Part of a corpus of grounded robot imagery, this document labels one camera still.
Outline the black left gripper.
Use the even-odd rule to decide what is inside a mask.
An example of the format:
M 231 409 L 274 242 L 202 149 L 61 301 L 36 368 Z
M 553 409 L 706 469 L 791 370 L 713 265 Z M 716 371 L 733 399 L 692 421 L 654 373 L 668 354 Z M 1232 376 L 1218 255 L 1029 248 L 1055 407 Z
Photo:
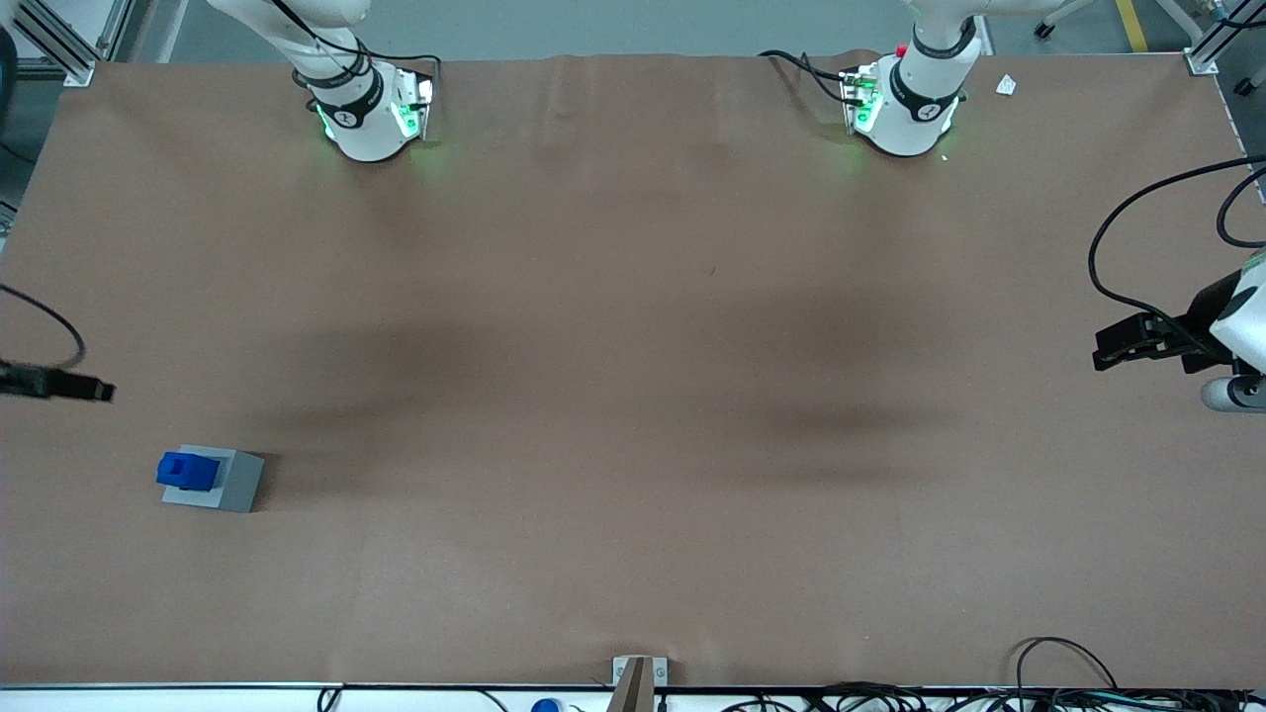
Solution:
M 1199 290 L 1189 303 L 1182 326 L 1200 346 L 1193 345 L 1153 312 L 1136 312 L 1095 334 L 1096 348 L 1091 353 L 1094 370 L 1106 371 L 1127 362 L 1166 359 L 1182 359 L 1182 370 L 1188 375 L 1233 365 L 1231 350 L 1217 342 L 1210 329 L 1220 312 L 1225 310 L 1238 281 L 1239 271 L 1229 272 Z

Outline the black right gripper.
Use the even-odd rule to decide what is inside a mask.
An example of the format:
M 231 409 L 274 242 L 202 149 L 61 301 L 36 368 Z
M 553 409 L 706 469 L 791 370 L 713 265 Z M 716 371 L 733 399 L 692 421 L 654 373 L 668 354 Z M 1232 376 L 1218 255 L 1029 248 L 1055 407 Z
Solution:
M 99 378 L 52 371 L 44 365 L 1 361 L 1 397 L 29 400 L 113 402 L 115 386 Z

